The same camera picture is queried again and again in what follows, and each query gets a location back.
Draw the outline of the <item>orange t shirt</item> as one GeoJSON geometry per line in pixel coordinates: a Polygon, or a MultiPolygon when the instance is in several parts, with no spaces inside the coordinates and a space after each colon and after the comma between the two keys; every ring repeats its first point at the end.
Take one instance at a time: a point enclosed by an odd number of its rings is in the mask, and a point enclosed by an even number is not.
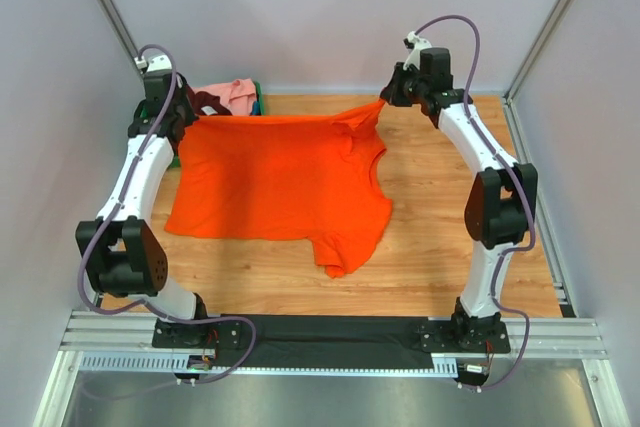
{"type": "Polygon", "coordinates": [[[392,214],[378,181],[382,100],[334,115],[202,117],[179,146],[167,232],[308,240],[331,278],[369,261],[392,214]]]}

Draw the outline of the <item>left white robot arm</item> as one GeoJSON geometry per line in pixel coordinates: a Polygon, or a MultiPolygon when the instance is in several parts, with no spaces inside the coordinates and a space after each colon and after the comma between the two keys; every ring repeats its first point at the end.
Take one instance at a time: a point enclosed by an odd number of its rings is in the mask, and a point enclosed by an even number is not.
{"type": "Polygon", "coordinates": [[[86,291],[129,298],[168,322],[195,324],[206,318],[202,298],[169,275],[168,258],[151,229],[151,214],[165,171],[186,127],[197,117],[183,76],[164,67],[143,74],[145,97],[128,128],[127,154],[97,217],[78,224],[81,253],[76,288],[93,312],[106,314],[86,291]]]}

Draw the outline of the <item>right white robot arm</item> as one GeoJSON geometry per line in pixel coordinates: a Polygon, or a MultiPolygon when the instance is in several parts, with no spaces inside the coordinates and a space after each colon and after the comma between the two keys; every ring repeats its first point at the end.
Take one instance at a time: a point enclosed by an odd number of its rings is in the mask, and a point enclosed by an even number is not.
{"type": "Polygon", "coordinates": [[[425,40],[407,40],[409,51],[394,66],[381,98],[395,107],[418,105],[423,115],[457,149],[473,183],[464,210],[473,241],[471,269],[452,321],[471,330],[482,321],[498,321],[500,296],[509,262],[523,251],[525,237],[535,243],[534,213],[538,173],[499,144],[463,89],[453,86],[451,55],[425,40]]]}

